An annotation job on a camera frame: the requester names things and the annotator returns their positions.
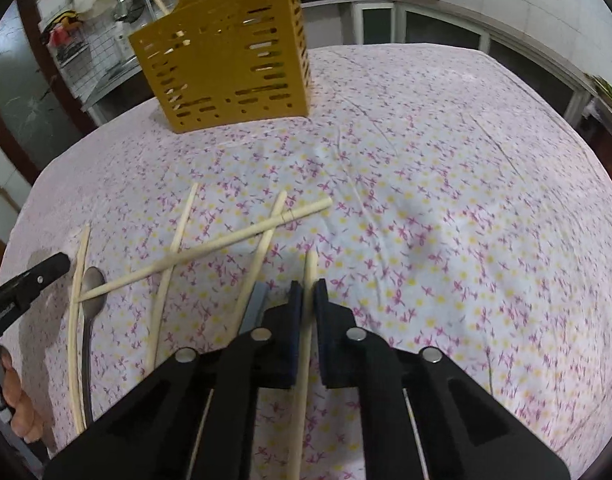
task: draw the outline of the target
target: human hand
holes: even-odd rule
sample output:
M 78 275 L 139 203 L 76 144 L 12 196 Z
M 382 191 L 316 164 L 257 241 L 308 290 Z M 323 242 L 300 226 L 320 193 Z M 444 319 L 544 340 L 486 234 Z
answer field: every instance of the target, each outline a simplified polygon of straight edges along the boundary
M 3 347 L 1 348 L 1 363 L 6 371 L 2 385 L 4 399 L 9 406 L 15 409 L 10 421 L 12 431 L 26 442 L 39 440 L 43 433 L 43 419 L 33 407 L 30 397 L 23 391 L 19 374 L 12 367 L 12 357 Z

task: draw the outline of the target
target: metal bolt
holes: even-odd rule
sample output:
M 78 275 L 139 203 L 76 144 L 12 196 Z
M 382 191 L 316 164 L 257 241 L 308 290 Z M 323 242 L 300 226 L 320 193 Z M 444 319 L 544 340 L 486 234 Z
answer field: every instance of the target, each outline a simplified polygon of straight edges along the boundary
M 441 351 L 434 346 L 430 346 L 423 349 L 422 357 L 429 363 L 438 363 L 441 361 Z
M 182 348 L 177 350 L 175 359 L 177 359 L 177 361 L 180 363 L 190 363 L 195 360 L 196 356 L 197 352 L 195 352 L 195 350 L 192 348 Z
M 268 341 L 272 335 L 273 333 L 263 326 L 250 332 L 250 337 L 253 338 L 254 341 Z
M 353 326 L 346 331 L 346 337 L 351 341 L 363 341 L 367 335 L 366 330 L 358 326 Z

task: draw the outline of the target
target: plastic basket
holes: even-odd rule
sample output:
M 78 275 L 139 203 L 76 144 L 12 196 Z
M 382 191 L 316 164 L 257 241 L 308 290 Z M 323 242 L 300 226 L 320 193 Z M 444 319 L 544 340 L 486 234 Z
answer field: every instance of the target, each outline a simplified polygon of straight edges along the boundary
M 177 133 L 308 115 L 300 0 L 179 0 L 130 42 Z

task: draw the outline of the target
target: spoon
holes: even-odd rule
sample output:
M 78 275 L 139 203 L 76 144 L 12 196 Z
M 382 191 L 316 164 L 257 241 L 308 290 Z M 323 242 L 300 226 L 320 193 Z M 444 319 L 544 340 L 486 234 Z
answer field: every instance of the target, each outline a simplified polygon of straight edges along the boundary
M 87 292 L 105 283 L 102 271 L 97 267 L 88 267 L 82 280 L 81 292 Z M 92 324 L 94 318 L 102 311 L 106 295 L 90 298 L 82 302 L 84 312 L 84 336 L 81 343 L 81 382 L 84 391 L 84 419 L 86 428 L 93 422 L 92 419 L 92 393 L 90 392 L 90 339 L 92 338 Z

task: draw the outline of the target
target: floral tablecloth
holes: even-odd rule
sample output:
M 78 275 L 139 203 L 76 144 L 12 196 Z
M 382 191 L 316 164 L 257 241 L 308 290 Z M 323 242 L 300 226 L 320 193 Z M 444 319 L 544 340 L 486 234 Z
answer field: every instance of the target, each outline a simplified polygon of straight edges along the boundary
M 612 183 L 584 141 L 488 56 L 436 45 L 310 51 L 310 117 L 172 134 L 155 100 L 77 143 L 35 184 L 0 283 L 56 251 L 111 280 L 164 255 L 193 182 L 183 247 L 330 195 L 278 228 L 269 303 L 319 252 L 331 298 L 393 346 L 435 345 L 555 450 L 574 478 L 612 435 Z M 158 361 L 223 345 L 257 240 L 177 267 Z M 99 416 L 143 375 L 159 276 L 107 298 L 94 324 Z M 4 336 L 54 449 L 74 437 L 66 380 L 71 274 Z M 312 360 L 307 479 L 364 477 L 355 391 L 327 392 Z M 260 394 L 253 478 L 285 468 L 290 394 Z

